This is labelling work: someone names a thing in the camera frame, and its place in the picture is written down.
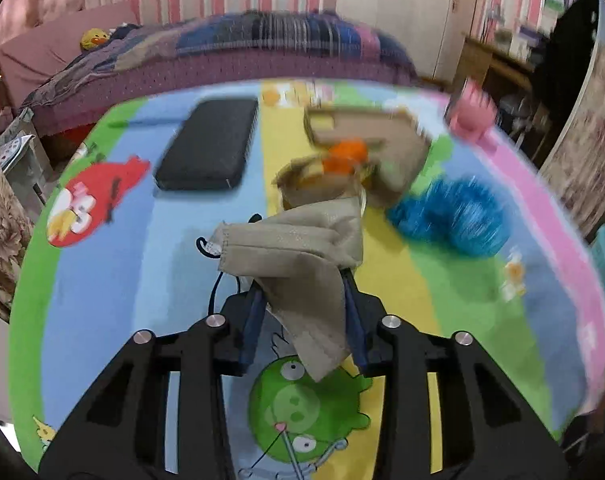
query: orange object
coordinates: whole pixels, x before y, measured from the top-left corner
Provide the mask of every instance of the orange object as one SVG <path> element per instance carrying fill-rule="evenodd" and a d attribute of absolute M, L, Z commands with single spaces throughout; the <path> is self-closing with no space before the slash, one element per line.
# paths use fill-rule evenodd
<path fill-rule="evenodd" d="M 362 166 L 369 158 L 369 150 L 364 140 L 342 140 L 329 149 L 329 156 L 323 160 L 325 173 L 351 174 L 357 166 Z"/>

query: black drawstring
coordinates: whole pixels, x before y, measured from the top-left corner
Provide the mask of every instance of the black drawstring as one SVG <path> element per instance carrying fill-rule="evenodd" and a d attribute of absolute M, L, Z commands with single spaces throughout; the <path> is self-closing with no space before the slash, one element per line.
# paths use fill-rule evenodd
<path fill-rule="evenodd" d="M 250 224 L 254 224 L 255 222 L 259 222 L 262 220 L 262 216 L 260 216 L 258 213 L 256 213 L 255 215 L 252 215 L 252 217 L 249 219 L 249 223 Z M 198 237 L 196 238 L 196 249 L 198 249 L 200 251 L 200 253 L 202 254 L 202 256 L 206 256 L 208 258 L 211 258 L 212 260 L 220 260 L 220 254 L 212 254 L 209 251 L 207 251 L 204 247 L 207 245 L 207 240 L 205 240 L 203 237 Z M 222 279 L 222 275 L 224 273 L 220 272 L 218 274 L 218 278 L 216 280 L 216 282 L 214 283 L 214 288 L 212 288 L 212 293 L 209 295 L 209 307 L 207 308 L 207 315 L 211 316 L 214 313 L 214 303 L 215 303 L 215 299 L 216 299 L 216 290 L 218 289 L 218 284 L 220 283 L 220 280 Z M 236 278 L 236 288 L 237 288 L 237 294 L 240 293 L 240 278 L 238 276 L 235 276 Z"/>

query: red angry bird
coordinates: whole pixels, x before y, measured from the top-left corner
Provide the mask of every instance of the red angry bird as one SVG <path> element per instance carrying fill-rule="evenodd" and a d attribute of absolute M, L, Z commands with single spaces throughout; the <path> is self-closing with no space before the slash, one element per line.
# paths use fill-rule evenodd
<path fill-rule="evenodd" d="M 81 171 L 60 191 L 49 213 L 49 243 L 55 247 L 73 245 L 104 222 L 111 222 L 116 206 L 149 168 L 148 160 L 131 156 L 124 164 L 97 162 Z"/>

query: bed headboard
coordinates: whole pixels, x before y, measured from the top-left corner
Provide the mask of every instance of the bed headboard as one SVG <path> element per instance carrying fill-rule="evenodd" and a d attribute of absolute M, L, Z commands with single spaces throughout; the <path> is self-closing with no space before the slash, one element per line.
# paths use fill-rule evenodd
<path fill-rule="evenodd" d="M 126 2 L 65 14 L 0 46 L 0 71 L 14 108 L 81 53 L 80 37 L 90 28 L 138 23 Z"/>

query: blue crumpled plastic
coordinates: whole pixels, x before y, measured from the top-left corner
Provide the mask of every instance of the blue crumpled plastic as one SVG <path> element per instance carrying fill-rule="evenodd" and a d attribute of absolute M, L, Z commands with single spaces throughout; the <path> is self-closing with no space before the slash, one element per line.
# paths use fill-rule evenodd
<path fill-rule="evenodd" d="M 391 224 L 414 240 L 447 241 L 470 256 L 494 256 L 509 239 L 502 207 L 476 178 L 434 180 L 420 197 L 387 211 Z"/>

